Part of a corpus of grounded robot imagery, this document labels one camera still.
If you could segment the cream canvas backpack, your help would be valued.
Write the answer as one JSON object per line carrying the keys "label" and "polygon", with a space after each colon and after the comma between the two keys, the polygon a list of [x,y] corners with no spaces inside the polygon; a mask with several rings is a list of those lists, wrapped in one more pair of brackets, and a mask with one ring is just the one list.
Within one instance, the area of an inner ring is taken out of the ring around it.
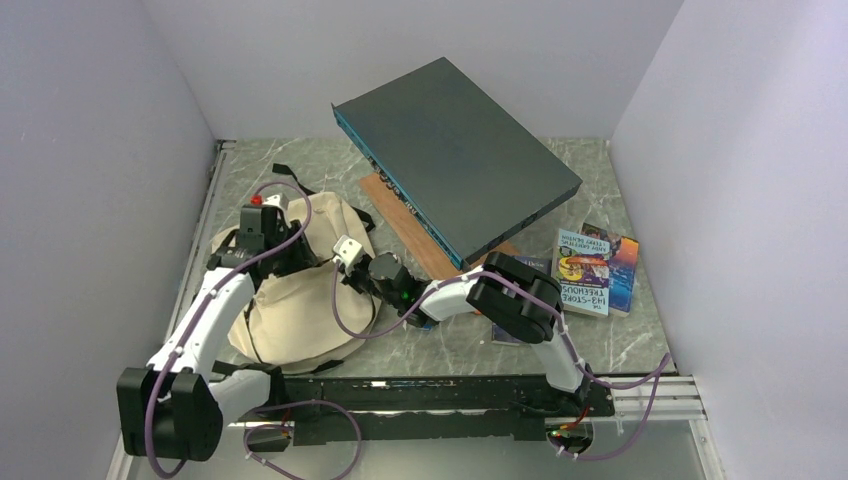
{"label": "cream canvas backpack", "polygon": [[342,361],[365,344],[337,324],[331,301],[344,325],[358,334],[372,330],[381,301],[339,283],[332,295],[333,247],[344,235],[372,256],[375,250],[365,222],[335,192],[311,193],[312,219],[305,236],[319,265],[284,277],[264,280],[253,302],[227,334],[229,345],[247,359],[281,367],[288,374],[314,372]]}

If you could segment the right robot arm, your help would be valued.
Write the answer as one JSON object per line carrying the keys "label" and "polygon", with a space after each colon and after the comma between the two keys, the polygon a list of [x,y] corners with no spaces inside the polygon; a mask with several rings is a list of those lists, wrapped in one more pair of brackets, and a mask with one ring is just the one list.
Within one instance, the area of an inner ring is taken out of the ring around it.
{"label": "right robot arm", "polygon": [[391,254],[355,256],[351,247],[334,255],[335,286],[344,284],[391,305],[398,324],[432,326],[477,312],[529,345],[544,367],[557,411],[574,415],[590,399],[586,364],[576,353],[563,319],[561,287],[549,275],[495,252],[482,265],[426,283]]}

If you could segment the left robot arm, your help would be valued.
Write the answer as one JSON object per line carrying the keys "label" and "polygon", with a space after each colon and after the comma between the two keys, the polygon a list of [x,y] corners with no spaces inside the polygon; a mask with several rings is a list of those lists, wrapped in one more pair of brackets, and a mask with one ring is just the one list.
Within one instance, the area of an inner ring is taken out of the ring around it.
{"label": "left robot arm", "polygon": [[280,368],[237,365],[218,383],[216,357],[235,320],[261,283],[316,265],[307,220],[288,220],[282,208],[247,205],[240,224],[210,255],[199,293],[172,336],[145,366],[126,368],[116,390],[124,451],[160,460],[206,461],[226,425],[253,411],[264,420],[287,406]]}

